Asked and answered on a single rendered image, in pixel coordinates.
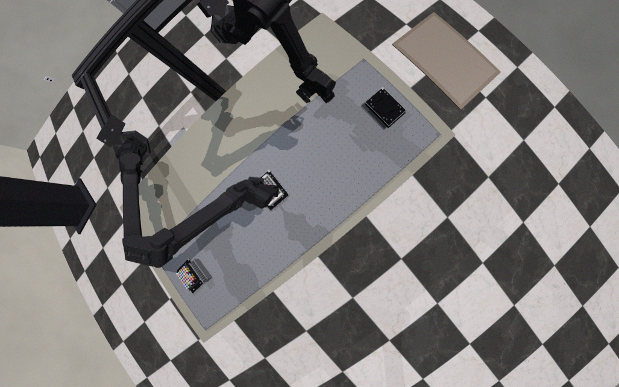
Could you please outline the white rectangular rack with grid of holes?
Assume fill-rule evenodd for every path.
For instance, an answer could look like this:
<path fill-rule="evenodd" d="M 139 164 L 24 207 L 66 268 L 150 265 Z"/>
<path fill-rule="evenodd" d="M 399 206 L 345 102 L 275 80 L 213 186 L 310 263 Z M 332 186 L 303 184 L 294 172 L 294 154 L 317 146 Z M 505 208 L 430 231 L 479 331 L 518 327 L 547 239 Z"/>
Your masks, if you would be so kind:
<path fill-rule="evenodd" d="M 264 178 L 264 184 L 270 183 L 271 185 L 276 185 L 276 183 L 272 180 L 272 178 L 269 176 L 269 174 L 265 174 L 262 178 Z M 278 186 L 278 185 L 276 185 L 276 186 Z M 272 204 L 275 204 L 275 202 L 278 201 L 283 195 L 284 195 L 284 193 L 281 190 L 279 190 L 278 197 L 272 197 L 272 200 L 271 200 L 271 202 L 270 202 L 270 204 L 268 206 L 272 206 Z"/>

